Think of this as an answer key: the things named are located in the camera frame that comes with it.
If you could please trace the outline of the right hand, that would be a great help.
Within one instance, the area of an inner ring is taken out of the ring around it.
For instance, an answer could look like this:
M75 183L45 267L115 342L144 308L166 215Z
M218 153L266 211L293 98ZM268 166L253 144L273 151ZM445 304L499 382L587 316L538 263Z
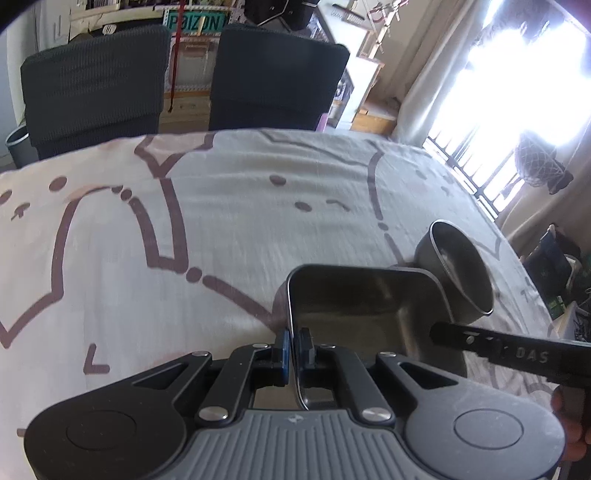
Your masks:
M550 405L565 431L566 447L562 460L568 462L582 460L590 446L590 430L585 430L580 422L575 421L566 413L561 386L556 387L553 391Z

